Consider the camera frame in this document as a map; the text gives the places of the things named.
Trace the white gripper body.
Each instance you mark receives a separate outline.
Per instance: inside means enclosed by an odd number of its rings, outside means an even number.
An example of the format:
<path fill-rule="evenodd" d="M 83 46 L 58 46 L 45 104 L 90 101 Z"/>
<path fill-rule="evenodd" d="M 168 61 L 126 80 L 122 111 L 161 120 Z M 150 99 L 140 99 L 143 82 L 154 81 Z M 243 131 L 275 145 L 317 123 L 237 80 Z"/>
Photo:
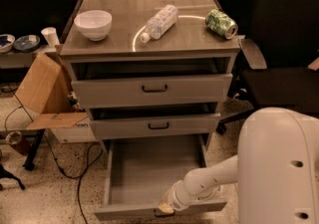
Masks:
<path fill-rule="evenodd" d="M 164 203 L 169 211 L 187 209 L 194 199 L 196 186 L 186 181 L 178 181 L 167 191 Z"/>

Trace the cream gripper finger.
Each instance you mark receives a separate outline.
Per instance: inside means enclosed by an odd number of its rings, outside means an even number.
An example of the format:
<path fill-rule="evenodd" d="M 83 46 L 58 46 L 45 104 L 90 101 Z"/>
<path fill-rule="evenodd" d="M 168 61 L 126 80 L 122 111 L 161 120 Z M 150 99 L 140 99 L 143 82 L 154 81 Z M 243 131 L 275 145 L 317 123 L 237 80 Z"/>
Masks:
<path fill-rule="evenodd" d="M 159 210 L 164 214 L 173 214 L 174 209 L 167 203 L 166 200 L 162 200 L 159 203 Z"/>

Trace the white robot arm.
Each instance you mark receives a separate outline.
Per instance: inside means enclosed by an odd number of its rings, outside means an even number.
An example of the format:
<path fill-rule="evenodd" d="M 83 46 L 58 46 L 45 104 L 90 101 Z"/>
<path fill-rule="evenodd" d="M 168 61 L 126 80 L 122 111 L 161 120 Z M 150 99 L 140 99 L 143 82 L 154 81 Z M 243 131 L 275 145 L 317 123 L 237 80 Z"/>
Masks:
<path fill-rule="evenodd" d="M 189 171 L 165 193 L 159 210 L 183 211 L 215 196 L 219 186 L 237 183 L 239 224 L 319 224 L 318 163 L 318 118 L 262 109 L 244 122 L 235 156 Z"/>

